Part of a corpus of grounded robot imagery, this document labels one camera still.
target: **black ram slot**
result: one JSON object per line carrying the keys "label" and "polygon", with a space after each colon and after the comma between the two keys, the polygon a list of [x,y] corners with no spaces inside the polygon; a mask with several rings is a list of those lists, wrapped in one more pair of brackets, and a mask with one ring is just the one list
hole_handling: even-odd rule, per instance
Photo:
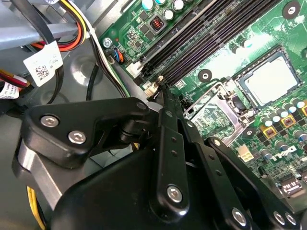
{"label": "black ram slot", "polygon": [[162,73],[163,76],[165,77],[170,72],[174,72],[173,66],[177,66],[177,63],[190,63],[191,58],[195,58],[195,55],[203,51],[204,48],[208,47],[208,44],[211,44],[216,39],[219,39],[221,33],[226,33],[227,30],[231,30],[232,26],[234,26],[237,22],[246,17],[246,15],[250,15],[250,13],[253,12],[255,8],[261,5],[264,1],[265,0],[255,0],[252,4],[250,3],[250,1],[243,2],[224,21],[220,22],[216,27],[212,29],[212,31],[205,34],[202,39],[197,41],[197,43],[191,49],[189,49],[188,52],[180,56],[179,59],[177,59],[169,67],[164,69]]}
{"label": "black ram slot", "polygon": [[183,31],[179,37],[169,43],[162,51],[159,52],[157,57],[154,57],[146,66],[155,68],[176,52],[182,45],[184,45],[189,39],[198,34],[203,27],[206,26],[205,22],[211,22],[226,6],[231,4],[233,0],[217,1],[211,8],[208,9],[198,20],[193,22],[185,31]]}
{"label": "black ram slot", "polygon": [[190,71],[195,69],[199,64],[204,62],[208,57],[216,52],[221,44],[225,44],[230,41],[238,33],[246,29],[250,24],[261,17],[268,11],[268,9],[272,8],[279,1],[280,0],[262,2],[260,6],[245,14],[244,18],[240,20],[240,23],[230,21],[231,25],[228,25],[227,23],[226,25],[228,26],[223,26],[222,30],[219,30],[219,32],[222,32],[222,34],[215,34],[214,39],[212,39],[213,36],[211,36],[211,39],[207,38],[207,41],[202,42],[202,46],[197,50],[189,50],[185,56],[189,56],[190,60],[188,60],[186,57],[184,59],[180,58],[178,61],[175,61],[171,64],[170,67],[163,71],[162,75],[165,77],[167,83],[174,85],[178,80],[182,79]]}

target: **screw hole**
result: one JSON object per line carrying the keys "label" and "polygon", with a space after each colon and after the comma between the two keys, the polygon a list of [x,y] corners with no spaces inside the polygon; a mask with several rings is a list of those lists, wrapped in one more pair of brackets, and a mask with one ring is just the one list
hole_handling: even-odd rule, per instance
{"label": "screw hole", "polygon": [[172,155],[173,155],[174,157],[176,157],[178,154],[177,154],[176,151],[172,150]]}
{"label": "screw hole", "polygon": [[216,174],[218,175],[218,176],[222,176],[223,174],[221,173],[221,171],[219,171],[219,170],[215,170],[215,172],[216,172]]}

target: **black plastic arm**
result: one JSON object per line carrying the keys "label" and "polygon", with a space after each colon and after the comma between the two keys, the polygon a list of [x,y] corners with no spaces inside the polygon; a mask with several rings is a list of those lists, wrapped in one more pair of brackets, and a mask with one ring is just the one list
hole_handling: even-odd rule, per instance
{"label": "black plastic arm", "polygon": [[[149,113],[136,98],[37,106],[25,114],[21,137],[29,149],[62,167],[75,168],[95,150],[99,153],[138,142],[148,127],[145,118]],[[59,124],[43,125],[41,119],[46,115],[55,117]],[[84,143],[70,141],[69,133],[75,130],[84,133]]]}
{"label": "black plastic arm", "polygon": [[217,138],[208,138],[205,143],[217,153],[232,186],[245,198],[245,209],[260,229],[301,229],[300,220],[230,148]]}

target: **yellow wire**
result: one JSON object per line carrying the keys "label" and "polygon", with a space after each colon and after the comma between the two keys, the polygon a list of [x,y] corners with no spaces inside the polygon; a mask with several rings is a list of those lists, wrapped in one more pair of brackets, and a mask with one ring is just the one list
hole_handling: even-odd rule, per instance
{"label": "yellow wire", "polygon": [[85,41],[85,38],[86,38],[86,26],[85,26],[85,22],[83,20],[83,18],[81,17],[81,15],[66,1],[66,0],[61,0],[61,2],[66,6],[68,7],[78,18],[79,20],[81,21],[81,25],[83,27],[83,30],[84,30],[84,36],[83,36],[83,40],[82,40],[82,43]]}
{"label": "yellow wire", "polygon": [[28,191],[29,204],[30,204],[30,208],[32,210],[33,216],[37,220],[40,228],[42,230],[45,230],[46,227],[45,227],[42,219],[40,218],[40,215],[39,215],[39,212],[38,212],[35,191],[30,187],[27,187],[27,191]]}

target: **white wire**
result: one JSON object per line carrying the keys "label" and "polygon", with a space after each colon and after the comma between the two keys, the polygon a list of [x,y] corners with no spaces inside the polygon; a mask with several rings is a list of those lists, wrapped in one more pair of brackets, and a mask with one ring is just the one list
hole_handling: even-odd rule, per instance
{"label": "white wire", "polygon": [[106,68],[109,70],[109,72],[111,73],[112,77],[120,84],[121,82],[119,81],[119,79],[116,77],[115,73],[113,72],[113,69],[111,68],[109,62],[107,61],[107,58],[99,44],[99,41],[98,41],[98,38],[97,38],[97,35],[95,33],[95,29],[92,27],[92,25],[90,24],[90,22],[87,20],[87,18],[85,17],[85,15],[82,13],[82,11],[77,7],[77,5],[72,2],[71,0],[68,0],[68,2],[75,8],[75,10],[82,16],[85,24],[87,25],[87,27],[89,28],[89,33],[92,35],[92,38],[94,40],[94,42],[96,43],[96,46],[98,48],[98,51],[99,51],[99,54],[102,58],[102,61],[104,63],[104,65],[106,66]]}

